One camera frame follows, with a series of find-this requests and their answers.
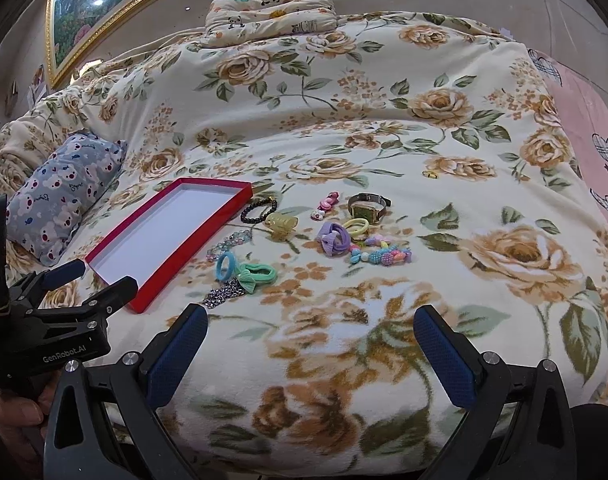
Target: yellow hair tie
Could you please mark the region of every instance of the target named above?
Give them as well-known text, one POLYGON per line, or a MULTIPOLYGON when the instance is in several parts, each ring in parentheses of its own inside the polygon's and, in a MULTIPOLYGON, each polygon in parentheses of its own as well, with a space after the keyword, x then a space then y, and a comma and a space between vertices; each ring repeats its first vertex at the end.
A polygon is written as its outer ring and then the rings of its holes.
POLYGON ((353 218, 344 224, 344 228, 351 238, 363 235, 369 229, 369 221, 366 218, 353 218))

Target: purple hair tie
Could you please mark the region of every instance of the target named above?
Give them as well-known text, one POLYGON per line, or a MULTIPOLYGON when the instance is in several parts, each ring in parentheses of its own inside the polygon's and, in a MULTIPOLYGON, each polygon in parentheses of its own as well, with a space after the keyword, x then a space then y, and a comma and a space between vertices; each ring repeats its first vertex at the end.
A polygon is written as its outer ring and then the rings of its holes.
POLYGON ((351 245, 351 235, 341 224, 324 222, 315 238, 328 256, 345 253, 351 245))

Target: wristwatch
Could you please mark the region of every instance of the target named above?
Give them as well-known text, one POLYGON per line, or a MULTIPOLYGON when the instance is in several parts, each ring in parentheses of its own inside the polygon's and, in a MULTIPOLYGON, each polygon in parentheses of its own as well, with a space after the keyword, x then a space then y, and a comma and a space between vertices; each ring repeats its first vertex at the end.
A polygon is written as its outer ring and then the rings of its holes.
POLYGON ((386 208, 390 206, 390 200, 373 193, 358 193, 348 199, 348 211, 353 218, 364 218, 369 224, 376 224, 386 214, 386 208), (370 205, 354 205, 355 202, 376 202, 382 206, 377 208, 370 205))

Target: floral bedspread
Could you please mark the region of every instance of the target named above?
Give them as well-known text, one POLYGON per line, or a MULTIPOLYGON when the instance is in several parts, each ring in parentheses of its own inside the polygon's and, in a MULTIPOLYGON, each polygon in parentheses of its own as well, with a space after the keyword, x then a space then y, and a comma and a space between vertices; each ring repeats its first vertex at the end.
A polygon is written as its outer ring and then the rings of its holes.
MULTIPOLYGON (((258 225, 235 248, 278 279, 210 311, 206 341, 161 410, 193 463, 294 477, 426 465, 462 416, 414 339, 427 303, 480 351, 553 359, 571 405, 608 404, 608 229, 524 45, 414 12, 229 48, 204 48, 201 36, 105 63, 0 132, 0 192, 81 126, 129 143, 63 261, 180 176, 252 182, 299 216, 287 241, 258 225), (333 221, 349 218, 357 192, 391 199, 372 232, 414 262, 327 257, 309 213, 332 190, 333 221)), ((232 219, 212 244, 244 227, 232 219)), ((216 285, 207 248, 144 314, 111 317, 103 361, 143 348, 216 285)), ((8 264, 9 280, 37 267, 10 244, 8 264)), ((46 306, 101 286, 88 270, 46 306)))

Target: human hand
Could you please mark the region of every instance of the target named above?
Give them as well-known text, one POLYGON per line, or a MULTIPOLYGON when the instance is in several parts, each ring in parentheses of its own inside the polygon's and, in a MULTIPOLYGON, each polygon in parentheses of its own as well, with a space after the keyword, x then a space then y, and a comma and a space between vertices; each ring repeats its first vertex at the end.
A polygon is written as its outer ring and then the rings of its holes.
POLYGON ((22 432, 22 428, 39 427, 46 437, 46 415, 50 413, 60 372, 53 374, 44 390, 33 402, 13 392, 0 390, 0 437, 20 468, 30 478, 42 477, 42 459, 22 432))

